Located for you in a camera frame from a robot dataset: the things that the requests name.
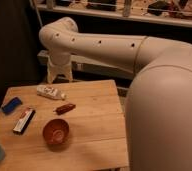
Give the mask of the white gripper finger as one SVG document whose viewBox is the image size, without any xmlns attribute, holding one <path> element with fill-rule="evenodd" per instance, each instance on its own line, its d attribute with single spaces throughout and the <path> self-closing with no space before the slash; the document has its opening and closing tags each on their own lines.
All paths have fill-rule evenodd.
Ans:
<svg viewBox="0 0 192 171">
<path fill-rule="evenodd" d="M 72 70 L 65 70 L 64 72 L 65 77 L 68 79 L 69 82 L 73 81 L 73 75 L 72 75 Z"/>
<path fill-rule="evenodd" d="M 56 79 L 57 77 L 57 74 L 56 73 L 53 73 L 51 71 L 48 71 L 47 72 L 47 82 L 49 84 L 52 84 L 54 82 L 54 80 Z"/>
</svg>

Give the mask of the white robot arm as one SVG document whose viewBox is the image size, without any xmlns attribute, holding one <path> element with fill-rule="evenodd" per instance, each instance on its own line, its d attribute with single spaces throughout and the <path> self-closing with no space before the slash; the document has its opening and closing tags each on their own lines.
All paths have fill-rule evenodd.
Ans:
<svg viewBox="0 0 192 171">
<path fill-rule="evenodd" d="M 131 171 L 192 171 L 192 44 L 80 33 L 70 17 L 43 26 L 39 37 L 57 66 L 77 54 L 135 75 L 125 106 Z"/>
</svg>

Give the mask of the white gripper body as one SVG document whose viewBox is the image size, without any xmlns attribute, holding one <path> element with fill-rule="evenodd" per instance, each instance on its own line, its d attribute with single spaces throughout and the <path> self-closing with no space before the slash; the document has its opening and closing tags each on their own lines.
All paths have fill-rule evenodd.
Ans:
<svg viewBox="0 0 192 171">
<path fill-rule="evenodd" d="M 53 75 L 71 73 L 71 55 L 69 53 L 51 54 L 48 59 L 48 71 Z"/>
</svg>

